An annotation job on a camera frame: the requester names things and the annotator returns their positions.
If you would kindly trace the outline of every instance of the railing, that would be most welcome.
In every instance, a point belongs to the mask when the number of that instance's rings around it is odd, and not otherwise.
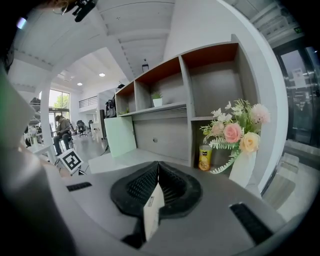
[[[94,96],[91,98],[86,98],[79,101],[79,108],[87,107],[89,105],[97,104],[98,103],[98,96]]]

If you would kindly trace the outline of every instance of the glass door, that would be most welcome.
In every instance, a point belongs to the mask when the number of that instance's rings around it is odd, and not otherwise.
[[[320,66],[315,50],[299,40],[281,45],[274,52],[287,91],[287,139],[319,147]]]

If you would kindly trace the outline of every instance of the yellow can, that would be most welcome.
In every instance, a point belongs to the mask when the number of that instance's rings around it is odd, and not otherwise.
[[[210,170],[212,148],[208,145],[202,145],[199,147],[199,149],[200,149],[200,154],[199,154],[198,167],[202,171],[209,171]]]

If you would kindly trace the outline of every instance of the white floor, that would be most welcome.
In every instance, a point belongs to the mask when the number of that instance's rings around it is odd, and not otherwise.
[[[103,154],[106,150],[108,141],[107,140],[100,140],[97,142],[93,140],[92,134],[89,133],[88,136],[81,136],[78,135],[72,136],[73,144],[75,151],[79,154],[80,158],[84,161],[84,164],[81,166],[81,170],[85,171],[86,174],[91,174],[90,167],[88,161],[90,159],[99,157]],[[65,150],[65,145],[62,142],[62,148]]]
[[[305,213],[313,202],[320,186],[320,171],[305,164],[298,164],[295,188],[277,210],[286,221]]]

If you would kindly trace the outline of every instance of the flower arrangement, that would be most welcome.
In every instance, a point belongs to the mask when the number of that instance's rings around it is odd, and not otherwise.
[[[247,100],[235,100],[232,107],[230,101],[222,113],[221,108],[211,112],[213,120],[210,125],[201,126],[200,130],[206,135],[203,143],[214,137],[209,146],[213,149],[231,150],[230,160],[223,166],[212,170],[214,174],[223,172],[230,167],[241,152],[251,154],[259,149],[261,125],[270,122],[270,113],[262,104],[251,106]]]

